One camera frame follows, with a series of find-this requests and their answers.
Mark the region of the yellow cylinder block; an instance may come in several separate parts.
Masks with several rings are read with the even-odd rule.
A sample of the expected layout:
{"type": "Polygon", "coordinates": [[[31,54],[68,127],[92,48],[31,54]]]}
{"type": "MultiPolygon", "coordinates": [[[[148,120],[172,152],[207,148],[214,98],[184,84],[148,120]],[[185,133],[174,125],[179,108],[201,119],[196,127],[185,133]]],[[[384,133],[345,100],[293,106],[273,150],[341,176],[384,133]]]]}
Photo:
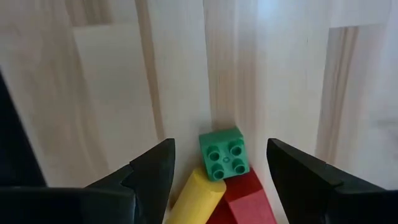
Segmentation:
{"type": "Polygon", "coordinates": [[[204,168],[195,168],[165,224],[206,224],[225,192],[223,180],[212,182],[204,168]]]}

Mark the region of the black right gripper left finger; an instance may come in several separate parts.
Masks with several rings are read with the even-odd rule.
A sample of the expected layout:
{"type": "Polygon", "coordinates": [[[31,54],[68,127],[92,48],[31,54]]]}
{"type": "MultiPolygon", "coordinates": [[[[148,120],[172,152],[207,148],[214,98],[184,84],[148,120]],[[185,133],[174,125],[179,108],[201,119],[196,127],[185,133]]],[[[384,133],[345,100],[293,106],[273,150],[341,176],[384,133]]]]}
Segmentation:
{"type": "Polygon", "coordinates": [[[84,188],[1,187],[0,224],[162,224],[174,169],[167,138],[84,188]]]}

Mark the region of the green studded toy brick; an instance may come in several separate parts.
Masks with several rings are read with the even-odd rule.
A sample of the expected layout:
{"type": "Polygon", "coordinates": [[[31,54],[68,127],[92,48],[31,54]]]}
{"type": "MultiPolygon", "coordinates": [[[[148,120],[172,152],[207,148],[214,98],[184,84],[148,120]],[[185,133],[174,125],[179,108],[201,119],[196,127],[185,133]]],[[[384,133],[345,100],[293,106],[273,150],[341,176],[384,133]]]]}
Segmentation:
{"type": "Polygon", "coordinates": [[[199,135],[200,151],[210,181],[249,172],[244,136],[238,127],[199,135]]]}

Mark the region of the red arch block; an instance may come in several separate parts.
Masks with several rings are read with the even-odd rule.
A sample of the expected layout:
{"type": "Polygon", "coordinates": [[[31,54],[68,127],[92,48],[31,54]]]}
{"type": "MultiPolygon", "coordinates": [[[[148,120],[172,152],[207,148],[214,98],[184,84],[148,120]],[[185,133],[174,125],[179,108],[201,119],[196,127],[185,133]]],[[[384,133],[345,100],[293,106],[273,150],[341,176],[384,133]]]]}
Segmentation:
{"type": "Polygon", "coordinates": [[[277,224],[254,169],[224,181],[226,192],[206,224],[277,224]]]}

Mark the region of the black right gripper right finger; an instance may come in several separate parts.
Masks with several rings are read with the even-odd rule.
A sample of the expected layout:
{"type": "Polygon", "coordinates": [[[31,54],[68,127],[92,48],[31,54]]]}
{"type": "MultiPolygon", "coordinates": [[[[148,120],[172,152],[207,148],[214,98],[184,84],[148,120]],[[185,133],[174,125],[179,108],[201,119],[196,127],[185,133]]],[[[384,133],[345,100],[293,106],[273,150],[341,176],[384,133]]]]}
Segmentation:
{"type": "Polygon", "coordinates": [[[267,161],[290,224],[398,224],[398,190],[386,190],[279,139],[267,161]]]}

